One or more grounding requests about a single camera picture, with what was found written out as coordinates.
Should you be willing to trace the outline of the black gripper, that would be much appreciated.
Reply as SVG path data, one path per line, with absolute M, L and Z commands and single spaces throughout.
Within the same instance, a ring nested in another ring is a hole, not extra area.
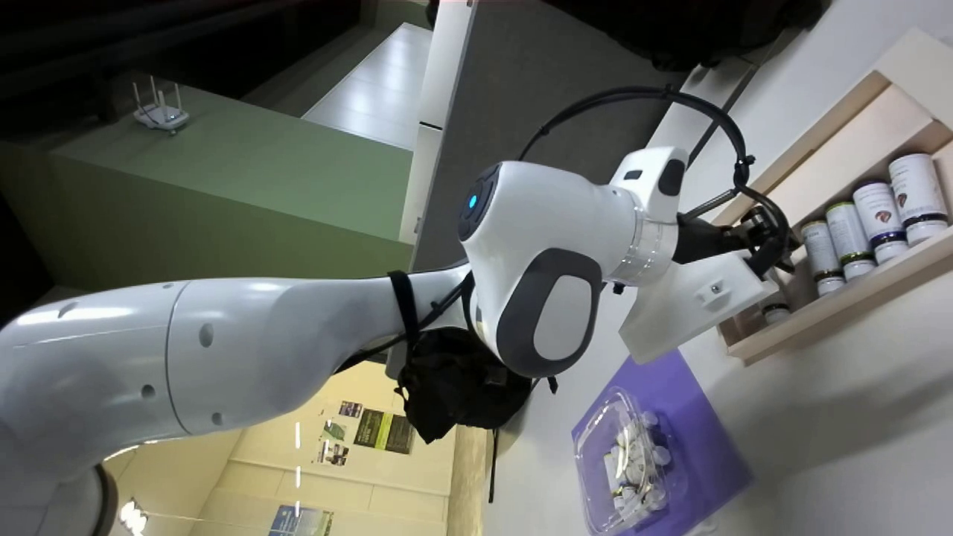
M 715 225 L 698 211 L 680 213 L 676 223 L 680 264 L 747 249 L 747 268 L 756 275 L 765 275 L 771 268 L 788 274 L 795 271 L 794 249 L 798 246 L 798 238 L 780 206 L 761 191 L 753 191 L 753 207 L 734 225 Z

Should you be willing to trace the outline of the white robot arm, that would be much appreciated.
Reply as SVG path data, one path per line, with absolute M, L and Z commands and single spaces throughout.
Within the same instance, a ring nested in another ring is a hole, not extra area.
M 737 225 L 686 213 L 683 177 L 674 146 L 627 155 L 605 183 L 502 159 L 466 201 L 454 268 L 167 278 L 21 313 L 0 329 L 4 536 L 106 533 L 109 454 L 289 412 L 375 345 L 450 329 L 549 378 L 587 354 L 600 296 L 619 286 L 637 292 L 648 354 L 691 338 L 770 287 L 794 228 L 771 200 Z

